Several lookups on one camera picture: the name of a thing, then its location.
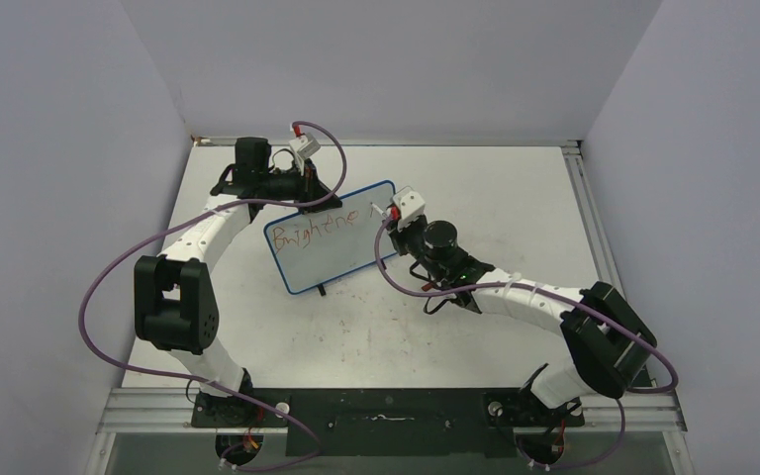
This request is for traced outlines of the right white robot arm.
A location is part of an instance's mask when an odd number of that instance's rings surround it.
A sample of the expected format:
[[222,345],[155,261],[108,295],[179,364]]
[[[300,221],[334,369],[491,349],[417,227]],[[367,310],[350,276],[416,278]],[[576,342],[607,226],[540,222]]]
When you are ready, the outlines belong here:
[[618,399],[633,382],[657,345],[654,334],[613,285],[588,288],[540,284],[482,262],[457,243],[455,226],[419,217],[403,228],[384,225],[395,251],[421,268],[418,296],[439,297],[476,314],[501,315],[563,338],[568,355],[543,362],[518,390],[512,403],[492,418],[517,412],[526,427],[558,425],[576,411],[580,399],[600,395]]

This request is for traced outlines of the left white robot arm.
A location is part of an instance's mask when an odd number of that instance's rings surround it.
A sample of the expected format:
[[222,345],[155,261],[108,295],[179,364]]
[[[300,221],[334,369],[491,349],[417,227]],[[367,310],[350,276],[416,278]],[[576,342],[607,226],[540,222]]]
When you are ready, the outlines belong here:
[[245,426],[263,413],[251,395],[248,371],[218,339],[220,312],[210,270],[265,201],[293,202],[303,214],[340,207],[319,178],[311,157],[320,148],[309,133],[297,133],[287,153],[292,164],[271,164],[268,140],[239,138],[235,160],[221,173],[204,207],[204,218],[158,256],[134,268],[137,337],[177,359],[200,384],[195,411],[227,426]]

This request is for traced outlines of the blue framed whiteboard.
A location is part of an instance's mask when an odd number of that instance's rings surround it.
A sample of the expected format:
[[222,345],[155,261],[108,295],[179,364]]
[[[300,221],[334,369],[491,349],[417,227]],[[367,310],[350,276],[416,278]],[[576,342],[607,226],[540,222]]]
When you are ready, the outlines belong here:
[[342,206],[292,214],[268,223],[263,233],[286,291],[291,295],[325,286],[375,264],[374,239],[395,184],[383,180],[341,197]]

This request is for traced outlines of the red capped whiteboard marker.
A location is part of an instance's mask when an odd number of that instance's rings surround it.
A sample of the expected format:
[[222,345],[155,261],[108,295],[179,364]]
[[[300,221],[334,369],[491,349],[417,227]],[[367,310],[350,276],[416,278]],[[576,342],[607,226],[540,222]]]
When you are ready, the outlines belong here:
[[371,204],[372,214],[377,215],[382,220],[387,220],[390,217],[388,208],[381,208],[377,204]]

